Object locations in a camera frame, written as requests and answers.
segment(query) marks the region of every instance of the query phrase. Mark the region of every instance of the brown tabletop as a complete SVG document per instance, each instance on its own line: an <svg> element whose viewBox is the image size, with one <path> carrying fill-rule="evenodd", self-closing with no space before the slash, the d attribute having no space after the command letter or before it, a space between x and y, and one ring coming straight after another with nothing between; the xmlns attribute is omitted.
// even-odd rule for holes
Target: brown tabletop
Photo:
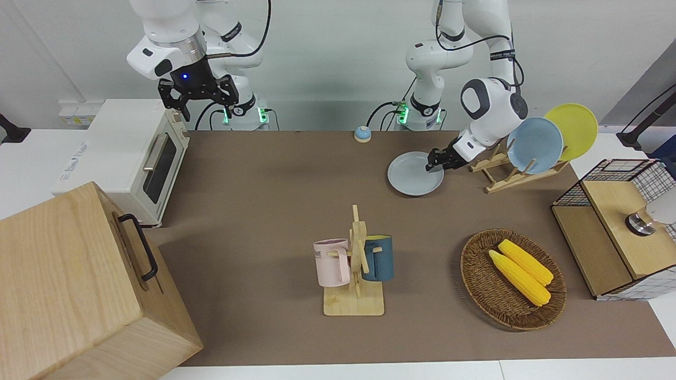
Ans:
<svg viewBox="0 0 676 380"><path fill-rule="evenodd" d="M673 356L646 302L592 299L550 205L570 168L485 194L461 168L420 198L400 195L387 167L407 151L445 147L453 132L194 133L164 217L160 245L204 350L185 365L323 364ZM395 278L385 315L327 317L312 242L347 237L352 204L369 233L393 235ZM465 242L493 228L532 238L568 286L545 329L505 331L481 315L460 278Z"/></svg>

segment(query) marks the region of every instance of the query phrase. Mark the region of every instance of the light blue plate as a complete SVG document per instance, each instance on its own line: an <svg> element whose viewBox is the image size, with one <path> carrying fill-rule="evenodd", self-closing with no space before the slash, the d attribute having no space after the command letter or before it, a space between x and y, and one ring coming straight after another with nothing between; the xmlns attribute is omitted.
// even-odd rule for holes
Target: light blue plate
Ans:
<svg viewBox="0 0 676 380"><path fill-rule="evenodd" d="M507 152L512 165L520 171L535 158L526 174L546 172L556 164L563 152L563 137L556 124L545 118L528 118L507 138L507 145L516 139Z"/></svg>

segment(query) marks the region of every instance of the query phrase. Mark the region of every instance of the wicker basket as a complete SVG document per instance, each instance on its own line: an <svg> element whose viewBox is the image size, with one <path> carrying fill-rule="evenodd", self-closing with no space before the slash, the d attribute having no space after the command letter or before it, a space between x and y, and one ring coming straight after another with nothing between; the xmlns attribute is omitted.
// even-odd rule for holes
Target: wicker basket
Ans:
<svg viewBox="0 0 676 380"><path fill-rule="evenodd" d="M554 274L547 285L551 300L533 305L496 268L488 250L498 251L498 244L509 239L529 252ZM527 237L505 229L486 230L472 236L460 256L462 282L477 305L500 324L519 331L541 329L561 315L566 304L566 283L553 259Z"/></svg>

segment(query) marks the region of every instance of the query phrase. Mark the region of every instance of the wooden box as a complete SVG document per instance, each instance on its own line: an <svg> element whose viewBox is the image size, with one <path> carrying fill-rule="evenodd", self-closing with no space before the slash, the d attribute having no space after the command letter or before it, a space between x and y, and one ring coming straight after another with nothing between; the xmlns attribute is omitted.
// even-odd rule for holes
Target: wooden box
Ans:
<svg viewBox="0 0 676 380"><path fill-rule="evenodd" d="M597 300L646 300L676 289L676 243L664 229L641 237L625 225L646 201L631 181L581 181L588 206L552 206Z"/></svg>
<svg viewBox="0 0 676 380"><path fill-rule="evenodd" d="M94 183L0 220L1 380L154 380L200 351L142 234Z"/></svg>

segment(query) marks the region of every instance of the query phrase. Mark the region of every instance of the oven handle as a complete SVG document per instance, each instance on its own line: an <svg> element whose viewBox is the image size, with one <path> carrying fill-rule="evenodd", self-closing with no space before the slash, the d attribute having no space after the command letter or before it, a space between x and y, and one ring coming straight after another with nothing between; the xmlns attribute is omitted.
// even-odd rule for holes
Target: oven handle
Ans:
<svg viewBox="0 0 676 380"><path fill-rule="evenodd" d="M155 141L153 142L153 147L150 149L150 154L148 155L148 159L145 161L145 164L143 165L143 171L144 172L154 172L155 169L158 167L158 163L160 162L160 157L162 156L162 152L164 151L164 147L167 145L167 141L169 140L169 134L164 133L163 135L158 135L155 138Z"/></svg>
<svg viewBox="0 0 676 380"><path fill-rule="evenodd" d="M148 255L148 261L150 262L150 271L146 273L145 275L141 276L141 280L144 280L145 282L148 282L150 279L152 279L157 273L158 273L158 263L155 261L155 256L153 256L153 251L150 249L150 245L148 245L148 240L145 238L145 234L143 233L143 230L141 229L141 224L139 223L139 220L136 219L136 216L132 214L125 214L120 217L118 217L118 220L120 223L126 222L127 220L131 220L134 222L134 226L136 227L136 231L139 232L139 237L141 238L141 243L143 244L143 249L145 249L145 253Z"/></svg>

